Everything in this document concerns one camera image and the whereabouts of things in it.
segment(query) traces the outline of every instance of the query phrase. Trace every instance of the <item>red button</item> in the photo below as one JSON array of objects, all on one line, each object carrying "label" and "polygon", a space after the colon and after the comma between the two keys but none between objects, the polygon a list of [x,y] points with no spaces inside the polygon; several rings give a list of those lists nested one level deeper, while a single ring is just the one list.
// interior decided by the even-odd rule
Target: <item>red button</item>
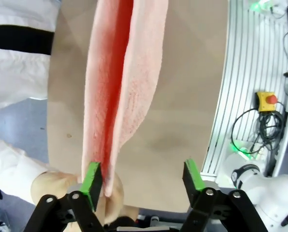
[{"label": "red button", "polygon": [[266,97],[266,103],[268,104],[276,104],[277,103],[277,97],[275,95],[271,95],[269,97]]}]

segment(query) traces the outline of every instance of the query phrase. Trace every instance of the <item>white machine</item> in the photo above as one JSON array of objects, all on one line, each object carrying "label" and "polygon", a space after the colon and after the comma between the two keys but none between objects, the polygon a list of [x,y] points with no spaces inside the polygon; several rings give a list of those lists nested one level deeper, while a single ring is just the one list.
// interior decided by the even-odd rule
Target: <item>white machine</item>
[{"label": "white machine", "polygon": [[234,152],[223,168],[228,170],[229,182],[246,192],[269,232],[288,232],[288,225],[281,226],[288,216],[288,174],[266,178],[261,173],[262,165],[261,159],[247,161]]}]

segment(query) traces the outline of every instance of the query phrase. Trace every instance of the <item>ribbed metal surface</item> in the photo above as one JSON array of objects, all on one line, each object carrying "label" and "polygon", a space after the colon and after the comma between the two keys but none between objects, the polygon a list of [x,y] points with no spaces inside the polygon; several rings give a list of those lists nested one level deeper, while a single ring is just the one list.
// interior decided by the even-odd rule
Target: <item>ribbed metal surface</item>
[{"label": "ribbed metal surface", "polygon": [[[240,0],[229,2],[228,44],[223,80],[216,109],[208,154],[202,174],[216,176],[222,160],[221,149],[230,137],[237,117],[253,108],[255,92],[275,92],[285,103],[288,80],[283,73],[288,62],[283,51],[283,37],[288,32],[284,19],[259,14],[243,7]],[[288,35],[285,39],[288,51]],[[234,139],[254,141],[254,124],[258,113],[250,112],[237,123]]]}]

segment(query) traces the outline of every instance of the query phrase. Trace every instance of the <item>yellow emergency stop box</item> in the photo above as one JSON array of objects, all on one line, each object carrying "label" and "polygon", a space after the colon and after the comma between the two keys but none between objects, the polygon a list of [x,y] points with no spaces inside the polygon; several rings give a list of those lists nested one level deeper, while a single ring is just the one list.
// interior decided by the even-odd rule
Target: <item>yellow emergency stop box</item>
[{"label": "yellow emergency stop box", "polygon": [[257,105],[259,112],[274,111],[277,97],[274,92],[257,92]]}]

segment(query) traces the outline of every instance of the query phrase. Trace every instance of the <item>gloved hand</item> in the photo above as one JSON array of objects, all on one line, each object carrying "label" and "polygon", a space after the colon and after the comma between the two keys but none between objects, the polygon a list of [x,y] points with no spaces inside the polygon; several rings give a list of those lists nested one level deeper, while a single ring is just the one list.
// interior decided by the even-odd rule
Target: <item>gloved hand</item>
[{"label": "gloved hand", "polygon": [[[76,185],[79,178],[73,174],[66,174],[61,172],[46,172],[39,175],[32,183],[31,196],[35,205],[40,198],[46,194],[52,194],[57,198],[62,198],[68,191],[69,187]],[[120,210],[123,207],[124,191],[122,183],[117,175],[115,175],[115,182],[113,194],[107,198],[101,190],[100,198],[95,212],[99,222],[104,225],[116,220],[119,216]],[[77,222],[69,223],[65,232],[80,232]]]}]

